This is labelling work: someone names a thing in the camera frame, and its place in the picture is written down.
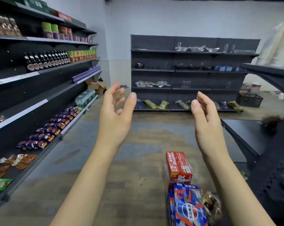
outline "forearm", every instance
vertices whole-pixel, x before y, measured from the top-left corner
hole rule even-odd
[[[72,189],[58,210],[51,226],[91,226],[106,185],[113,156],[95,145]]]
[[[206,157],[204,160],[232,225],[275,225],[230,157]]]

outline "person's right hand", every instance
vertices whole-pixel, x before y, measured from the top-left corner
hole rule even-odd
[[[214,102],[201,92],[191,102],[195,119],[195,137],[203,157],[228,156],[221,122]]]

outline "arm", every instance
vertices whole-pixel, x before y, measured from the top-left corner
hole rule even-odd
[[[232,162],[214,102],[198,92],[191,103],[195,135],[223,209],[235,226],[275,225]]]
[[[137,101],[131,93],[124,109],[115,112],[115,106],[125,101],[124,89],[119,88],[120,83],[115,83],[105,92],[96,144],[50,226],[93,224],[110,165],[129,132]]]

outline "red package in cardboard box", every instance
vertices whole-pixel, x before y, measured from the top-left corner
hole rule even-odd
[[[174,183],[190,184],[192,172],[184,152],[166,152],[165,187],[172,189]]]

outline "barcode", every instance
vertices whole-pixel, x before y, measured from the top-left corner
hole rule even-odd
[[[185,166],[187,173],[191,173],[189,166]]]

